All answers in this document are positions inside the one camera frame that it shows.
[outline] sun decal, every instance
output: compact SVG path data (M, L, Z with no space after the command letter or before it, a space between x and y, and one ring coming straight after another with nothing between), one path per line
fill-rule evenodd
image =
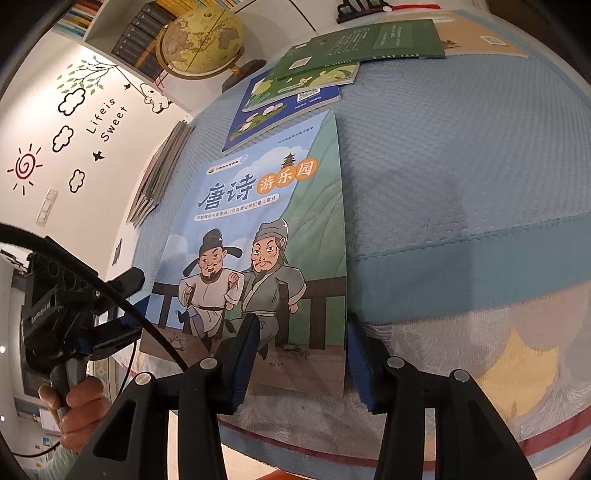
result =
M16 162L16 164L14 165L14 168L9 168L7 170L7 173L12 173L14 172L14 174L17 176L18 181L14 184L14 187L12 188L13 190L16 190L17 187L19 186L19 184L22 182L22 195L25 195L25 186L27 185L27 183L30 186L35 185L33 182L31 182L31 180L29 180L28 178L33 174L33 171L36 168L42 167L42 164L38 164L37 163L37 158L35 157L35 155L37 155L40 151L41 151L41 147L39 147L37 149L37 151L33 154L31 153L33 151L33 144L29 145L29 151L27 153L25 153L23 155L21 149L18 149L18 160Z

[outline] green sleeve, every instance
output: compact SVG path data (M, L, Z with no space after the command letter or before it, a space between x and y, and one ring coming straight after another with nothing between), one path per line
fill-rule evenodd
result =
M43 470L25 470L31 480L64 480L76 460L76 454L61 445Z

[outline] blue sky illustration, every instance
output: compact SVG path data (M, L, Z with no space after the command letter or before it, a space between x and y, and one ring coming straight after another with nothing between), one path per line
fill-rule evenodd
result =
M326 114L327 111L322 112L258 144L228 155L227 157L220 158L220 160L207 165L197 176L178 214L177 222L164 248L160 268L156 275L156 282L177 285L183 278L184 268L197 258L203 236L214 228L218 228L222 232L224 245L241 248L243 252L240 259L228 255L224 260L224 267L237 271L243 271L249 268L251 264L252 241L260 224L263 222L272 222L281 217L290 201L297 181L292 181L287 187L274 188L264 195L260 195L256 191L256 184L264 175L279 172L284 158L289 153L295 155L294 161L296 164L307 158L308 150ZM240 164L218 171L217 173L206 174L207 169L243 157L244 155L247 155L248 158ZM232 182L239 181L247 174L256 177L256 182L249 191L246 200L234 198L228 202L228 195L225 194L219 208L205 210L206 204L199 206L199 202L207 197L209 189L215 186L216 183L223 184L225 190L228 190L231 188L230 184ZM227 208L244 205L276 193L279 194L279 199L276 202L260 206L256 209L220 218L201 221L194 220L200 214L215 213ZM196 267L192 274L196 275L198 273L199 268ZM150 303L146 312L146 317L150 321L154 323L158 322L163 300L164 297L159 295L150 296ZM184 311L185 308L180 304L178 299L174 298L168 314L167 324L168 326L181 329L182 325L178 322L176 310Z

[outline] green book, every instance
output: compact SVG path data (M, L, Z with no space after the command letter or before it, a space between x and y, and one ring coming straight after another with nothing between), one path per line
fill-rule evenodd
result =
M281 80L342 63L413 57L445 58L433 20L363 25L314 37L290 49L272 75Z
M287 77L283 80L275 79L270 72L264 79L256 82L242 111L252 112L292 95L315 92L324 87L348 85L355 81L358 70L359 62L345 63L336 67L311 70L305 75Z

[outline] yellow globe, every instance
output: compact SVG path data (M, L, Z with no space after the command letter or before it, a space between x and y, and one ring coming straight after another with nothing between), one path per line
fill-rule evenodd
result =
M219 70L243 45L242 22L222 7L201 7L178 17L162 39L164 60L188 74Z

